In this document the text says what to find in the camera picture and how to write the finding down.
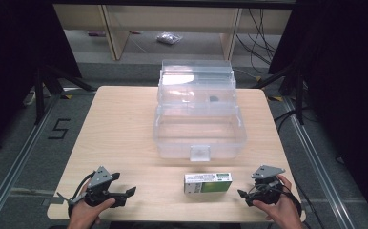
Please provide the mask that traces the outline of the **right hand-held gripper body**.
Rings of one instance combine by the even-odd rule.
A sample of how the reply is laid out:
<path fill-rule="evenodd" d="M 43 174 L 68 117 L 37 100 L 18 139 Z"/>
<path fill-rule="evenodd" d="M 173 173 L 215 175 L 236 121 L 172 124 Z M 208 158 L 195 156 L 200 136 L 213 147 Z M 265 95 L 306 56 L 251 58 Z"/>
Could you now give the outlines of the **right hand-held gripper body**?
<path fill-rule="evenodd" d="M 277 176 L 284 172 L 285 170 L 282 168 L 261 165 L 252 173 L 251 178 L 255 180 L 254 188 L 256 190 L 248 193 L 248 205 L 253 206 L 254 200 L 259 200 L 266 204 L 276 204 L 279 201 L 283 186 Z"/>

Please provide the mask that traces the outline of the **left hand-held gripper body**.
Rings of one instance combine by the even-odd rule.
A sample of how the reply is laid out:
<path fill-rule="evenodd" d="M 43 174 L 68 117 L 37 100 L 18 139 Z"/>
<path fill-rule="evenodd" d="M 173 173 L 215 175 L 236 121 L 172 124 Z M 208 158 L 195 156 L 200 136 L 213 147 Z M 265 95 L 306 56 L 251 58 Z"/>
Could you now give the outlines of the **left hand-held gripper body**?
<path fill-rule="evenodd" d="M 112 198 L 109 192 L 112 182 L 111 174 L 104 166 L 100 166 L 80 182 L 73 196 L 68 199 L 69 207 L 72 208 L 79 200 L 84 200 L 90 206 L 97 206 Z"/>

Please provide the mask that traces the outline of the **green and white carton box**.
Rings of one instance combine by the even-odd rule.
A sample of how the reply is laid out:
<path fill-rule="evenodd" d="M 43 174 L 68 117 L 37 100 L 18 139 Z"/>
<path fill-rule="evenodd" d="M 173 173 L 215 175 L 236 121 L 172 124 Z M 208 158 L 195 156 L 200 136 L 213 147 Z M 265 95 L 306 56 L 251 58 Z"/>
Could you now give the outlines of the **green and white carton box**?
<path fill-rule="evenodd" d="M 184 193 L 227 192 L 232 182 L 231 173 L 187 174 L 184 176 Z"/>

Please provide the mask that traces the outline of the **clear plastic storage box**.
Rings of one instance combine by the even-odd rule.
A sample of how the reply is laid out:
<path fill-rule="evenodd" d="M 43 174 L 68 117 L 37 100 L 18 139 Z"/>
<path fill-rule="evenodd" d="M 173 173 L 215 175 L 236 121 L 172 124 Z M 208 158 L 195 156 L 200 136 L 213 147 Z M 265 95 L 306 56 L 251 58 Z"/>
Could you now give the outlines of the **clear plastic storage box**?
<path fill-rule="evenodd" d="M 210 96 L 219 102 L 210 102 Z M 232 65 L 222 60 L 164 60 L 153 141 L 163 158 L 234 158 L 247 142 Z"/>

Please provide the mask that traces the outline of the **person's right hand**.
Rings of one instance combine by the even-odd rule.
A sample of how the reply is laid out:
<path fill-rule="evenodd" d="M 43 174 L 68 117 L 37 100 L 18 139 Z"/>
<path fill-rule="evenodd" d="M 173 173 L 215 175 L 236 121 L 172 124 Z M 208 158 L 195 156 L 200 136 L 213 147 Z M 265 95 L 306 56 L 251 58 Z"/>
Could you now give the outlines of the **person's right hand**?
<path fill-rule="evenodd" d="M 290 198 L 292 183 L 282 175 L 277 176 L 283 183 L 283 194 L 275 205 L 269 205 L 259 200 L 254 200 L 253 205 L 267 214 L 267 220 L 273 220 L 281 229 L 303 229 L 303 223 L 298 214 L 296 205 Z"/>

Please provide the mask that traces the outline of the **person's left hand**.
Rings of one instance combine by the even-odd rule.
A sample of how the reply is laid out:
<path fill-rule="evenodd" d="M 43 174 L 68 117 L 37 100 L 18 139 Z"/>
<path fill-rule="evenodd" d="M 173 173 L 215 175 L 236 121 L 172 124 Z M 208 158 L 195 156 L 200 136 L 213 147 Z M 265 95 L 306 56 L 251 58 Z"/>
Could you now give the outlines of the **person's left hand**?
<path fill-rule="evenodd" d="M 93 224 L 100 223 L 99 215 L 114 203 L 115 200 L 109 198 L 97 206 L 90 206 L 84 200 L 79 200 L 72 209 L 67 229 L 91 229 Z"/>

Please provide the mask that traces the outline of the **black metal stand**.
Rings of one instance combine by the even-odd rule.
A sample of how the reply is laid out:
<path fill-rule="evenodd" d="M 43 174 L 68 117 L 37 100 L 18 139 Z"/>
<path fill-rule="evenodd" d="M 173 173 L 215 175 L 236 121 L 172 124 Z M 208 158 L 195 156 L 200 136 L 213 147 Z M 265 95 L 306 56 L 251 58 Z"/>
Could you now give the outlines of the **black metal stand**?
<path fill-rule="evenodd" d="M 303 75 L 300 67 L 296 63 L 292 63 L 277 73 L 274 73 L 267 79 L 257 82 L 252 86 L 252 89 L 262 89 L 279 80 L 281 77 L 283 77 L 283 81 L 280 85 L 279 92 L 282 95 L 289 95 L 292 91 L 296 92 L 296 106 L 294 108 L 294 114 L 296 115 L 296 119 L 299 121 L 299 124 L 303 125 Z"/>
<path fill-rule="evenodd" d="M 95 92 L 96 88 L 83 82 L 82 80 L 61 71 L 53 66 L 41 65 L 37 68 L 34 76 L 34 91 L 36 102 L 36 119 L 35 123 L 38 124 L 44 117 L 45 105 L 44 105 L 44 86 L 49 90 L 50 94 L 60 95 L 64 92 L 63 87 L 58 81 L 59 78 L 64 78 L 72 84 L 76 85 L 88 92 Z"/>

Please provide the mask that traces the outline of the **dark curtain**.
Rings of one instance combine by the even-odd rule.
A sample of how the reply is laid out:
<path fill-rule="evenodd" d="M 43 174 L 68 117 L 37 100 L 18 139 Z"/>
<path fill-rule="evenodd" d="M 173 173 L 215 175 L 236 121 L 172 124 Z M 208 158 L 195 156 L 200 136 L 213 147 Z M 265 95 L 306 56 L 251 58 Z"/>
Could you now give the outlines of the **dark curtain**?
<path fill-rule="evenodd" d="M 298 57 L 313 107 L 368 203 L 368 0 L 290 1 L 270 67 Z"/>
<path fill-rule="evenodd" d="M 0 135 L 42 66 L 81 75 L 52 0 L 0 0 Z"/>

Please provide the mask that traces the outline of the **wooden shelf unit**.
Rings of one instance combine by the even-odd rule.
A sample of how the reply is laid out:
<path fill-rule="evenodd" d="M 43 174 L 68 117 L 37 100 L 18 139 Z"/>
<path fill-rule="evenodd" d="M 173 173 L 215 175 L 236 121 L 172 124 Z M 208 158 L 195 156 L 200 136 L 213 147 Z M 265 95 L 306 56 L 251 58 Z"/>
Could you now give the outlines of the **wooden shelf unit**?
<path fill-rule="evenodd" d="M 266 34 L 283 34 L 289 10 L 241 8 L 146 7 L 56 4 L 65 30 L 104 31 L 112 58 L 121 58 L 130 31 L 184 31 L 218 33 L 223 56 L 230 60 L 237 33 L 256 32 L 262 24 Z"/>

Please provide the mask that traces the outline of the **clear plastic bag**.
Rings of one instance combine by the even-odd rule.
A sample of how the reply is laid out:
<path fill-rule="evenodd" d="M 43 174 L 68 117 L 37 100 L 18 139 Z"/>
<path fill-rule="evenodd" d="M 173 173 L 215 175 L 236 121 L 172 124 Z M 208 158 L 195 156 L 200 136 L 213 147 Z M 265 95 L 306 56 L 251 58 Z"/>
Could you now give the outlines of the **clear plastic bag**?
<path fill-rule="evenodd" d="M 162 44 L 173 45 L 182 39 L 181 35 L 172 32 L 162 32 L 156 37 L 156 41 Z"/>

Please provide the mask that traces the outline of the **aluminium floor rail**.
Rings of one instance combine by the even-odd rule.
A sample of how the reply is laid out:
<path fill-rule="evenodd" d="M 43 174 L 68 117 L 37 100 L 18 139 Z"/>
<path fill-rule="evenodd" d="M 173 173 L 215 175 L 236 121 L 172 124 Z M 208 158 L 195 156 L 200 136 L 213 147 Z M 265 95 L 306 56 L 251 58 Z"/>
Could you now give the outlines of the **aluminium floor rail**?
<path fill-rule="evenodd" d="M 317 176 L 318 182 L 325 197 L 327 198 L 330 207 L 337 219 L 337 222 L 341 229 L 356 229 L 348 210 L 343 203 L 338 191 L 329 174 L 327 173 L 321 159 L 318 156 L 317 150 L 313 145 L 311 138 L 303 124 L 300 123 L 301 118 L 298 118 L 296 114 L 291 118 L 296 134 L 304 148 L 304 151 L 312 164 L 313 170 Z"/>
<path fill-rule="evenodd" d="M 6 175 L 1 181 L 0 212 L 10 195 L 11 188 L 22 173 L 22 170 L 31 155 L 31 151 L 35 146 L 38 137 L 42 133 L 42 130 L 51 114 L 51 111 L 53 110 L 53 107 L 56 105 L 59 99 L 59 95 L 52 95 L 48 99 L 47 105 L 44 107 L 44 113 L 38 120 L 33 121 L 33 125 L 31 126 L 28 137 L 24 141 L 22 148 L 17 153 L 17 157 L 14 159 L 11 166 L 6 172 Z"/>

